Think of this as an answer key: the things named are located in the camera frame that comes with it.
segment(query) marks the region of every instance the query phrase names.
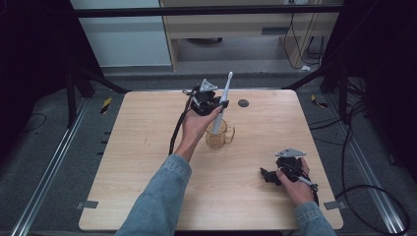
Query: tape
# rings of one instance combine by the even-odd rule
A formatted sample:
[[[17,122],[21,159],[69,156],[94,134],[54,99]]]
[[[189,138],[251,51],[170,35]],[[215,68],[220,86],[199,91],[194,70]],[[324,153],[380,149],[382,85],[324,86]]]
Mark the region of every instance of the tape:
[[[83,208],[97,208],[98,206],[98,202],[94,202],[94,201],[85,201],[83,203],[78,202],[76,204],[76,208],[77,209],[83,209]]]
[[[111,97],[105,98],[103,106],[101,107],[101,110],[100,110],[100,114],[105,114],[107,112],[110,102],[111,102]]]
[[[325,208],[326,208],[326,210],[330,210],[330,209],[334,209],[334,208],[344,209],[344,208],[347,208],[347,205],[346,205],[345,202],[333,201],[333,202],[325,203]]]
[[[327,108],[328,104],[326,103],[325,98],[322,95],[313,95],[311,96],[312,101],[315,102],[318,106],[322,108]]]

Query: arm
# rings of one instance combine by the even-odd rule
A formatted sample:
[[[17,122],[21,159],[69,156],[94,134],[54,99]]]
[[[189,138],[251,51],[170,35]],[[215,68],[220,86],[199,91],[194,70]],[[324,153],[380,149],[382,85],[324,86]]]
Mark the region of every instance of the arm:
[[[304,172],[308,175],[310,169],[303,157],[301,157],[301,162]],[[276,175],[292,202],[297,206],[295,208],[295,219],[300,227],[300,235],[336,235],[319,206],[314,202],[310,186],[299,180],[294,183],[291,182],[279,170],[276,170]]]
[[[116,235],[174,235],[191,177],[189,162],[220,110],[218,107],[209,116],[199,116],[193,110],[187,113],[180,145],[151,178]]]

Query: sleeve cuff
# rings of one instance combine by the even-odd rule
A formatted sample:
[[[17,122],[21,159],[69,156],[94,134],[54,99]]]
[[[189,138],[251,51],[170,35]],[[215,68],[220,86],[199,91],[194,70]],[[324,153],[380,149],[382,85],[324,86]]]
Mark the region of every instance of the sleeve cuff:
[[[168,155],[160,168],[174,171],[180,175],[184,181],[190,180],[192,173],[190,164],[183,157],[175,153]]]
[[[307,202],[295,208],[295,218],[300,227],[305,223],[320,217],[324,216],[315,202]]]

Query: white stick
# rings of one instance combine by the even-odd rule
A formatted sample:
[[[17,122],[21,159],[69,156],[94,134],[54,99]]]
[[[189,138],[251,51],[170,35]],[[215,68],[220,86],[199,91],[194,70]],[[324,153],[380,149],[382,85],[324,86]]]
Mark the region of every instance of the white stick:
[[[230,87],[230,80],[232,79],[232,77],[233,77],[233,72],[229,72],[226,87],[224,88],[223,95],[220,98],[220,103],[222,101],[227,100],[227,94],[229,93],[229,87]],[[221,113],[218,114],[217,118],[215,118],[214,123],[212,125],[211,132],[215,135],[218,133],[218,129],[220,128],[221,120],[223,119],[223,114],[224,114],[224,109],[221,110]]]
[[[313,183],[309,180],[307,180],[306,178],[302,177],[302,176],[298,176],[298,179],[301,180],[302,182],[306,183],[308,186],[312,186]]]

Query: wooden surface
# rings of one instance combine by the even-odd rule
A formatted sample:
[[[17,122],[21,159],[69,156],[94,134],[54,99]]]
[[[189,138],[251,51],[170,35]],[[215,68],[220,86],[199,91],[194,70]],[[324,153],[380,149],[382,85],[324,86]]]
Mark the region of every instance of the wooden surface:
[[[266,183],[260,167],[275,170],[275,154],[286,148],[307,153],[310,177],[319,184],[321,209],[333,228],[342,226],[328,178],[293,90],[230,90],[223,119],[234,126],[231,144],[210,149],[199,142],[191,165],[178,230],[274,230],[297,228],[294,205],[283,187]],[[85,208],[84,230],[116,230],[169,152],[184,109],[182,91],[126,94],[89,193],[97,208]],[[248,107],[238,101],[247,99]],[[181,140],[178,134],[176,147]]]

